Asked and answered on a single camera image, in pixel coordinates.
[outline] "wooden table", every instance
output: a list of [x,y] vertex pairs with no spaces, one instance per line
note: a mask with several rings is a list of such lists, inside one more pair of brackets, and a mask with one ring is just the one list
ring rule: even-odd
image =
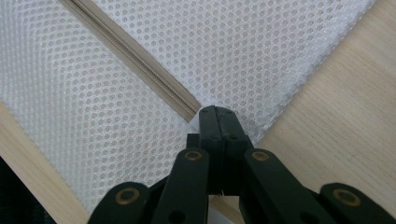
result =
[[[288,105],[260,146],[306,187],[343,182],[396,217],[396,1],[379,0]],[[59,223],[84,223],[76,196],[0,104],[0,155]],[[243,223],[235,197],[218,208]]]

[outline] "light wood surface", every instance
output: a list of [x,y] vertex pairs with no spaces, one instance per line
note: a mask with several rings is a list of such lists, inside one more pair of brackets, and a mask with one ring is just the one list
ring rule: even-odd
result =
[[[396,1],[364,15],[262,139],[301,183],[356,187],[396,217]],[[212,205],[244,223],[237,198]]]

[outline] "zipper teeth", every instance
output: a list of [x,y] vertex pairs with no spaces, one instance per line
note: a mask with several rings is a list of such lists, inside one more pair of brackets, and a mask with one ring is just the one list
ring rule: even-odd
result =
[[97,32],[109,41],[117,50],[124,54],[131,62],[139,67],[150,77],[163,91],[165,91],[179,106],[187,113],[194,116],[199,108],[189,103],[160,74],[151,68],[130,46],[125,44],[106,24],[97,18],[88,8],[76,0],[65,0],[85,21],[87,21]]

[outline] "beige zipper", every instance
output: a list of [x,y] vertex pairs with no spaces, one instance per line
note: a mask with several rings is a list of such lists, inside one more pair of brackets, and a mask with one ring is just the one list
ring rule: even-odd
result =
[[187,121],[192,119],[201,107],[198,101],[94,2],[61,2],[181,117]]

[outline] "honeycomb mesh pattern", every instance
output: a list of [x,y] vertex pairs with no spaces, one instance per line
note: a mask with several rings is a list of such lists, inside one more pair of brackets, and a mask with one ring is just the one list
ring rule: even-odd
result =
[[374,0],[94,0],[202,105],[254,142]]
[[189,124],[57,1],[1,1],[0,99],[91,212],[169,174]]

